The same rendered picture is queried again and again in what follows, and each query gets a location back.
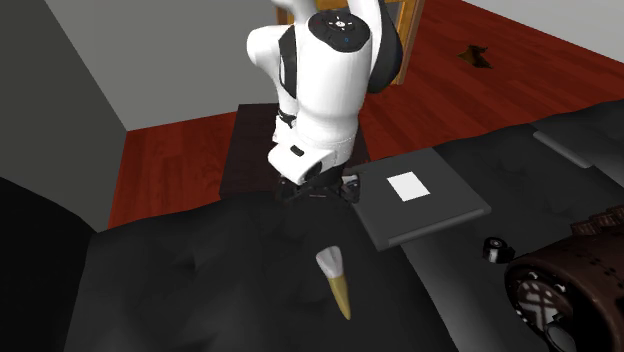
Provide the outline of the small black and white cylinder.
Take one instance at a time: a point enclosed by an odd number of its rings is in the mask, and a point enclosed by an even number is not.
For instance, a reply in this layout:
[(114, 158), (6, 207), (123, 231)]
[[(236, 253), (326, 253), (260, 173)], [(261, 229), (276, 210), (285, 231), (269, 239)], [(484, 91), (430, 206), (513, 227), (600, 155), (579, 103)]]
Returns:
[(482, 247), (482, 258), (493, 264), (506, 264), (515, 258), (515, 249), (501, 238), (488, 237)]

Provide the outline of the dark robot stand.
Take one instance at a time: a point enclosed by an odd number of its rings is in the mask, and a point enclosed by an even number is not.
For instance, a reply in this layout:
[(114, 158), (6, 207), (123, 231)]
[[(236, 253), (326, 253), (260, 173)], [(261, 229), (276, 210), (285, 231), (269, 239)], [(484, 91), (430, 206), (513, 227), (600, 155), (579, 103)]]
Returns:
[(222, 199), (277, 190), (280, 174), (268, 161), (277, 115), (277, 103), (239, 105), (219, 189)]

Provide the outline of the dark brown round basket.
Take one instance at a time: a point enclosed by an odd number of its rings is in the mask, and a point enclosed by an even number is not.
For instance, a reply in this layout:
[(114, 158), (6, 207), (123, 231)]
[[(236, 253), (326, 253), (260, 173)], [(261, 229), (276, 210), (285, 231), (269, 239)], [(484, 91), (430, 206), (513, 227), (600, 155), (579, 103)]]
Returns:
[(624, 352), (624, 205), (510, 262), (505, 289), (549, 352)]

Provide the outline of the black sofa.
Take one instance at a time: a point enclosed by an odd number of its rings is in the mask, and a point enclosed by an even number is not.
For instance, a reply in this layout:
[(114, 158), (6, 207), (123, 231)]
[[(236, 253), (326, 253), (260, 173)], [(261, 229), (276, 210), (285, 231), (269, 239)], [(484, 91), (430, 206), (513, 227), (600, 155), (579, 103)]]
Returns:
[[(99, 233), (0, 178), (0, 352), (549, 352), (483, 243), (516, 259), (624, 205), (624, 99), (432, 149), (491, 212), (384, 251), (335, 197), (247, 193)], [(350, 320), (315, 260), (330, 246)]]

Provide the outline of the white and gold cone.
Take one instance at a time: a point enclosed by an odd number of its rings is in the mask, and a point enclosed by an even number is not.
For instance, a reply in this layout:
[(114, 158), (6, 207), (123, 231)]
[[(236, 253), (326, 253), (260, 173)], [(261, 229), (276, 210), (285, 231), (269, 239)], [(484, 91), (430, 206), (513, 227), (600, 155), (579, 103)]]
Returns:
[(315, 255), (315, 260), (326, 277), (337, 306), (346, 320), (352, 318), (348, 283), (345, 276), (343, 257), (338, 246), (330, 246)]

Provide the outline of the grey book with white label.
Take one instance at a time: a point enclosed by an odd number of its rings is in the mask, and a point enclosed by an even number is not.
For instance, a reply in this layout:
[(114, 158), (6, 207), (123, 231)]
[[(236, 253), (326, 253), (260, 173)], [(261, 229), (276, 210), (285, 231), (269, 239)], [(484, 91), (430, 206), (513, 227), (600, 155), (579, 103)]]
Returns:
[(491, 207), (432, 148), (358, 165), (353, 208), (379, 251), (472, 221)]

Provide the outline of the small brown thing on floor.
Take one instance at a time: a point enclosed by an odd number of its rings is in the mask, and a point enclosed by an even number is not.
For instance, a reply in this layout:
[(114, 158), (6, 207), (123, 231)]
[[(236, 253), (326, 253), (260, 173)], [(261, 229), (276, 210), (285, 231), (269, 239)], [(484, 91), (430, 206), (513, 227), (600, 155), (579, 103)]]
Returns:
[(475, 68), (492, 69), (493, 66), (484, 57), (484, 54), (487, 51), (487, 47), (468, 45), (463, 52), (457, 55), (457, 57)]

